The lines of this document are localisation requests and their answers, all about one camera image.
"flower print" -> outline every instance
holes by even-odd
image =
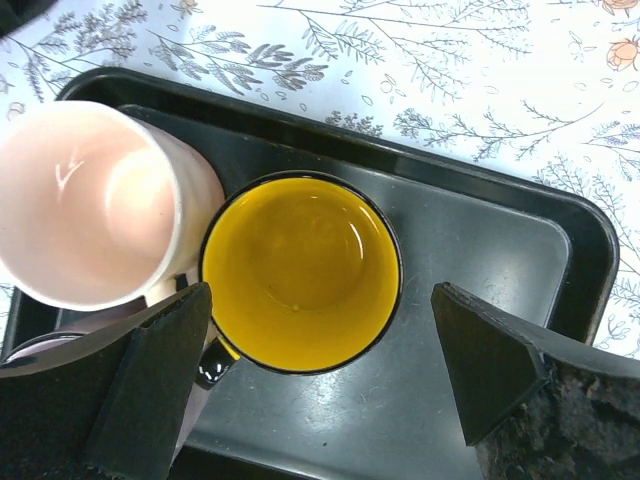
[[[7,120],[11,121],[14,118],[22,115],[25,111],[24,103],[13,102],[9,104],[9,110],[7,111]]]
[[[630,65],[637,70],[635,60],[638,56],[638,41],[634,38],[631,40],[625,38],[621,42],[615,42],[607,52],[607,65],[612,70],[620,72]]]
[[[198,8],[198,2],[196,2],[196,0],[180,0],[178,5],[171,5],[171,8],[180,12],[180,20],[182,20],[185,15],[202,13],[202,10]]]
[[[602,8],[611,15],[616,14],[616,10],[624,10],[629,16],[629,9],[638,5],[639,0],[602,0]]]
[[[0,73],[0,93],[9,93],[9,87],[13,87],[7,79],[4,78],[4,75]]]

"black tray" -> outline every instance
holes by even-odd
[[[400,239],[404,296],[382,341],[313,377],[240,361],[172,478],[479,480],[429,303],[436,282],[593,341],[618,249],[606,216],[582,198],[121,69],[82,74],[60,99],[104,103],[169,131],[209,159],[227,195],[279,170],[337,175],[380,206]],[[16,292],[5,354],[78,315]]]

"white tablecloth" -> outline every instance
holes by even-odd
[[[58,0],[0,41],[0,122],[121,65],[577,193],[620,238],[595,345],[640,359],[638,0],[261,3]]]

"white mug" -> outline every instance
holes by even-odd
[[[48,305],[168,297],[223,201],[193,148],[102,104],[44,104],[0,133],[0,262]]]

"black mug rim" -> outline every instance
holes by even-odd
[[[391,222],[389,221],[387,216],[382,212],[382,210],[380,210],[380,208],[375,204],[375,202],[373,200],[371,200],[367,195],[365,195],[359,189],[357,189],[356,187],[354,187],[350,183],[346,182],[345,180],[342,180],[339,177],[336,177],[334,175],[331,175],[331,174],[328,174],[328,173],[324,173],[324,172],[317,172],[317,171],[314,171],[314,170],[285,170],[285,171],[282,171],[282,172],[276,172],[276,173],[270,173],[268,175],[263,175],[263,176],[255,179],[255,180],[249,182],[247,185],[245,185],[240,190],[238,190],[233,195],[231,195],[229,198],[227,198],[224,201],[224,203],[222,204],[222,206],[218,209],[216,214],[214,215],[213,219],[209,223],[209,226],[207,227],[207,231],[205,233],[204,240],[202,242],[202,246],[200,248],[200,257],[199,257],[199,260],[198,260],[198,279],[201,282],[204,281],[204,279],[203,279],[204,254],[205,254],[205,251],[206,251],[206,248],[207,248],[207,244],[209,243],[209,238],[211,237],[211,233],[213,232],[213,229],[214,229],[216,223],[218,223],[218,220],[220,219],[220,217],[222,217],[222,215],[229,209],[229,207],[231,207],[231,205],[233,205],[236,202],[236,200],[238,200],[241,196],[243,196],[245,193],[249,192],[250,190],[253,190],[256,187],[259,187],[261,185],[264,185],[264,184],[267,184],[267,183],[270,183],[270,182],[273,182],[273,181],[276,181],[276,180],[284,180],[284,179],[288,179],[288,178],[311,178],[311,179],[322,180],[322,181],[325,181],[325,182],[329,182],[329,183],[333,183],[335,185],[338,185],[339,187],[342,187],[345,190],[347,190],[347,191],[351,192],[352,194],[356,195],[360,200],[365,202],[365,204],[369,208],[371,208],[373,210],[373,212],[378,216],[378,218],[380,219],[380,221],[384,225],[385,229],[387,230],[387,233],[389,234],[389,237],[391,238],[391,242],[393,243],[393,248],[394,248],[395,253],[396,253],[397,267],[398,267],[398,288],[397,288],[397,291],[396,291],[395,302],[393,304],[393,308],[391,309],[391,312],[389,313],[389,317],[387,318],[384,326],[380,329],[380,332],[378,332],[376,337],[365,348],[361,349],[360,351],[355,353],[353,356],[349,357],[346,360],[343,360],[342,362],[339,362],[339,363],[337,363],[335,365],[330,365],[328,367],[322,367],[322,368],[318,368],[318,369],[314,369],[314,370],[291,370],[291,369],[286,369],[286,368],[279,368],[279,367],[274,367],[272,365],[263,363],[263,362],[261,362],[259,360],[256,360],[251,355],[248,355],[246,352],[244,352],[241,348],[238,348],[238,346],[235,345],[231,340],[229,340],[227,335],[222,331],[222,329],[218,325],[218,322],[216,321],[216,318],[213,315],[213,312],[212,312],[211,320],[213,321],[213,324],[215,325],[216,330],[218,331],[218,335],[220,335],[222,337],[223,341],[226,344],[228,344],[234,350],[234,352],[236,352],[238,355],[240,355],[240,357],[246,358],[247,360],[251,361],[252,363],[255,363],[256,365],[258,365],[258,366],[260,366],[260,367],[262,367],[262,368],[264,368],[266,370],[270,370],[272,372],[276,372],[276,373],[280,373],[280,374],[285,374],[285,375],[318,375],[318,374],[321,374],[321,373],[327,373],[327,372],[330,372],[330,371],[333,371],[333,370],[337,370],[338,368],[344,367],[344,366],[350,364],[351,362],[354,362],[355,360],[357,360],[358,358],[363,356],[365,353],[367,353],[369,350],[371,350],[375,345],[377,345],[378,342],[382,339],[382,337],[385,335],[385,333],[389,329],[389,326],[391,325],[391,322],[393,321],[393,318],[395,317],[395,315],[396,315],[396,313],[398,311],[398,307],[400,305],[400,299],[402,298],[402,291],[403,291],[403,284],[404,284],[404,262],[403,262],[403,258],[402,258],[402,252],[400,250],[400,242],[398,240],[398,236],[396,235],[396,232],[393,229],[393,226],[391,225]]]
[[[16,348],[11,350],[9,355],[7,355],[7,358],[5,358],[2,362],[0,362],[0,365],[10,364],[14,360],[11,357],[15,356],[16,354],[20,353],[23,350],[26,350],[29,347],[38,345],[39,343],[48,342],[51,340],[62,340],[62,339],[68,339],[69,341],[71,341],[71,340],[76,340],[80,337],[84,337],[85,335],[86,334],[84,333],[53,331],[53,332],[45,333],[44,335],[40,335],[38,337],[33,337],[25,342],[22,342]]]

